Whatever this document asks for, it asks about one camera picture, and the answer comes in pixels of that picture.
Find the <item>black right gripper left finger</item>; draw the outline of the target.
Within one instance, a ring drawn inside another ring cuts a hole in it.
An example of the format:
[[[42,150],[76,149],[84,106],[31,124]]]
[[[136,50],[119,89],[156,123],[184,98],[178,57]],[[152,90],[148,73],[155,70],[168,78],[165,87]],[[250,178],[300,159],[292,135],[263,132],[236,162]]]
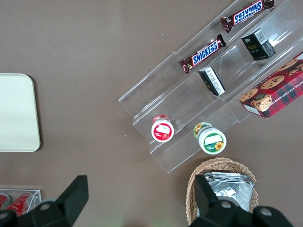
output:
[[[55,200],[18,218],[19,227],[72,227],[89,199],[88,178],[77,176]]]

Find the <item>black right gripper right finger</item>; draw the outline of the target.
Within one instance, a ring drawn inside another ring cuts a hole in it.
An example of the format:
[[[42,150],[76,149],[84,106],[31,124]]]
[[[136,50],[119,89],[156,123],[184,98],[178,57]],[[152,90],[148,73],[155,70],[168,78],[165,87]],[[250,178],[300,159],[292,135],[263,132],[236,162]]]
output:
[[[239,208],[229,200],[220,200],[203,175],[195,176],[195,198],[200,216],[193,227],[240,227]]]

